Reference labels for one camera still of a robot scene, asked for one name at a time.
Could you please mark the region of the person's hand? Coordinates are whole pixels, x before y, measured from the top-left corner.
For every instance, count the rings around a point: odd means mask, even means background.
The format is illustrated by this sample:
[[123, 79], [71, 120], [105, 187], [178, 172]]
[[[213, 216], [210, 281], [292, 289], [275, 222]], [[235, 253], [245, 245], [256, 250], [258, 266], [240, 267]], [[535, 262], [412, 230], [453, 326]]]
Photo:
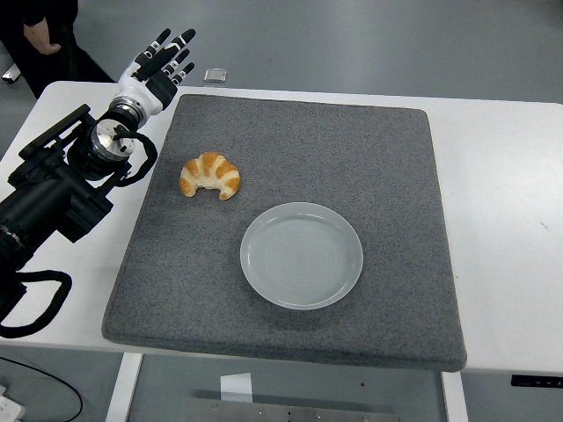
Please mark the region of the person's hand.
[[45, 18], [34, 25], [23, 24], [23, 34], [42, 55], [58, 53], [62, 48], [60, 44], [51, 41], [48, 22]]

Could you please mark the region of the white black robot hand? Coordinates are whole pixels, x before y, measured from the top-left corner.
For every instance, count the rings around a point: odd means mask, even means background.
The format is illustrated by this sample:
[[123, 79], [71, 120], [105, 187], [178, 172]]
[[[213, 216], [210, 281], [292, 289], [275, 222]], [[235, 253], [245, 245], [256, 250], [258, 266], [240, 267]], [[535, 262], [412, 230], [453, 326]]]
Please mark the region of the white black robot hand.
[[195, 34], [190, 28], [167, 41], [171, 30], [164, 29], [124, 70], [114, 100], [135, 109], [139, 122], [165, 110], [194, 69], [194, 64], [185, 60]]

